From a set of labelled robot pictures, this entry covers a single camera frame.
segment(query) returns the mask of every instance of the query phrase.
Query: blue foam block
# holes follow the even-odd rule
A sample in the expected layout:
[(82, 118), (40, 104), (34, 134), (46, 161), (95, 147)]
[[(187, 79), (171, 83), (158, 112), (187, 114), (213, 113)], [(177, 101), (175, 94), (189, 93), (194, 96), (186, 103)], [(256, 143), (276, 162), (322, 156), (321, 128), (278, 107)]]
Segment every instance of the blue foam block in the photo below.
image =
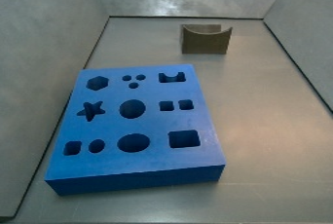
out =
[(82, 70), (46, 173), (59, 195), (218, 181), (193, 65)]

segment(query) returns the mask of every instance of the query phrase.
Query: square hole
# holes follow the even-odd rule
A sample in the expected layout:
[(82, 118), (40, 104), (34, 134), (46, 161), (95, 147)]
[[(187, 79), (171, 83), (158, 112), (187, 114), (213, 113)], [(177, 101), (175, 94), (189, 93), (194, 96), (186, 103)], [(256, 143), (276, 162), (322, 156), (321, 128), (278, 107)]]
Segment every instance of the square hole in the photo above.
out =
[(80, 141), (68, 142), (67, 145), (66, 145), (66, 149), (64, 149), (64, 155), (66, 156), (78, 155), (78, 153), (80, 151), (80, 145), (82, 145)]
[(181, 110), (193, 110), (194, 106), (193, 106), (193, 100), (186, 99), (186, 100), (179, 100), (179, 108)]
[(189, 148), (201, 145), (198, 132), (190, 131), (171, 131), (169, 133), (169, 145), (171, 148)]
[(161, 111), (173, 111), (173, 101), (161, 101)]

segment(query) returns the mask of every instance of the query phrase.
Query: shape sorter board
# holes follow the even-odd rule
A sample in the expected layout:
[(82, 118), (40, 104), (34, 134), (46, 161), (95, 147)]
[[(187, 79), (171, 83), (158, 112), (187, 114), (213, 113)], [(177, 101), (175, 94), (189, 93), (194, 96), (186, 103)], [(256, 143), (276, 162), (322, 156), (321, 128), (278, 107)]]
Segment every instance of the shape sorter board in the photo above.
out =
[(223, 167), (193, 65), (80, 71), (46, 173), (59, 195), (218, 181)]

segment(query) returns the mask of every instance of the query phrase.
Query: blue block side face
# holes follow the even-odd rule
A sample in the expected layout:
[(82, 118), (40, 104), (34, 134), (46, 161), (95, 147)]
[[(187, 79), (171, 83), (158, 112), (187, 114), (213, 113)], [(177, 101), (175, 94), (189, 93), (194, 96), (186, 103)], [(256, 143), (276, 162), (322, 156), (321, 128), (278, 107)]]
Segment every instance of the blue block side face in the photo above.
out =
[(80, 71), (46, 173), (59, 194), (218, 180), (223, 166), (193, 65)]

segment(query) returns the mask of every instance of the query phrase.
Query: hexagonal hole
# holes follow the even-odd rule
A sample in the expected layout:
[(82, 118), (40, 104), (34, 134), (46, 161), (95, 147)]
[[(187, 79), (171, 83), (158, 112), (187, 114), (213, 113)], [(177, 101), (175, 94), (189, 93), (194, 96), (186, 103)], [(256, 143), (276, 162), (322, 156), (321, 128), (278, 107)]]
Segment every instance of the hexagonal hole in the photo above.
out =
[(110, 84), (110, 79), (98, 76), (92, 79), (88, 80), (87, 82), (87, 89), (94, 90), (94, 91), (99, 91), (103, 88), (106, 88)]

